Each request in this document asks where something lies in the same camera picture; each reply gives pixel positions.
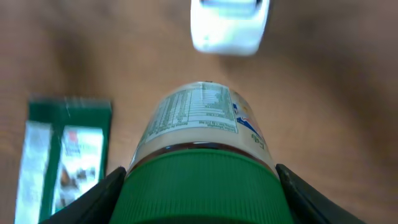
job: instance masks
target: plastic container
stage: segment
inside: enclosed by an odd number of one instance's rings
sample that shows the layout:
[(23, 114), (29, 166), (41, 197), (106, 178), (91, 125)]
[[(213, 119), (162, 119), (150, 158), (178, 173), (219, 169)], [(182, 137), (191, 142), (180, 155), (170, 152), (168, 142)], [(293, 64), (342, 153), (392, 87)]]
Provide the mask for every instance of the plastic container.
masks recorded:
[(217, 83), (164, 98), (139, 142), (111, 223), (292, 223), (248, 103)]

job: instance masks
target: green lid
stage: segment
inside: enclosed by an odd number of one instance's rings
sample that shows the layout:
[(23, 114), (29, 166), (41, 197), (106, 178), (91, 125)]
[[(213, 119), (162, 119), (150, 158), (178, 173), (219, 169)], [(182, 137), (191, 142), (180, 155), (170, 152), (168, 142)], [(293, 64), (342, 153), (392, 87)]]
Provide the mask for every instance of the green lid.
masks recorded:
[(271, 171), (214, 149), (166, 153), (131, 172), (110, 223), (142, 222), (293, 223)]

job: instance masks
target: label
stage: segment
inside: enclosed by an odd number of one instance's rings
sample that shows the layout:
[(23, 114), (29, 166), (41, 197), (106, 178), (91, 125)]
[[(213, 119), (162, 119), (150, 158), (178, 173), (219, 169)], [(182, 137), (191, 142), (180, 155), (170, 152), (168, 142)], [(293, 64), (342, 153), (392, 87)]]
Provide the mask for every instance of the label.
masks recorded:
[(52, 213), (66, 207), (98, 183), (102, 150), (101, 128), (65, 127)]
[(244, 151), (277, 176), (252, 109), (235, 91), (209, 82), (184, 85), (155, 110), (128, 172), (148, 155), (185, 143), (220, 143)]
[(51, 124), (26, 122), (19, 169), (15, 224), (39, 222), (51, 136)]

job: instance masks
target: blue part of white object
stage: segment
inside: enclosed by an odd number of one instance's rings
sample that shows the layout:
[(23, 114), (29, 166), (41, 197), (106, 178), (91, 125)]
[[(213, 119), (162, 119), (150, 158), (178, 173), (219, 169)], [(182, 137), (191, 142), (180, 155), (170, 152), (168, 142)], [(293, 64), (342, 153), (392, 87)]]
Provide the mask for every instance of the blue part of white object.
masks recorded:
[(269, 0), (192, 0), (193, 46), (211, 54), (255, 54), (268, 10)]

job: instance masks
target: white label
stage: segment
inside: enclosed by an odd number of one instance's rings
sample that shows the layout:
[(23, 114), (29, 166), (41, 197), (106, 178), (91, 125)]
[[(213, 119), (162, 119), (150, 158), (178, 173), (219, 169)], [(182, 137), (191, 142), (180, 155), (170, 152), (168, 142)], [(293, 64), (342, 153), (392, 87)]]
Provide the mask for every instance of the white label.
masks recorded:
[(15, 212), (15, 224), (38, 223), (49, 161), (51, 124), (26, 122)]
[(65, 127), (52, 213), (66, 207), (98, 183), (102, 148), (101, 128)]
[(228, 88), (201, 83), (168, 96), (160, 103), (138, 147), (161, 134), (183, 128), (216, 128), (238, 133)]

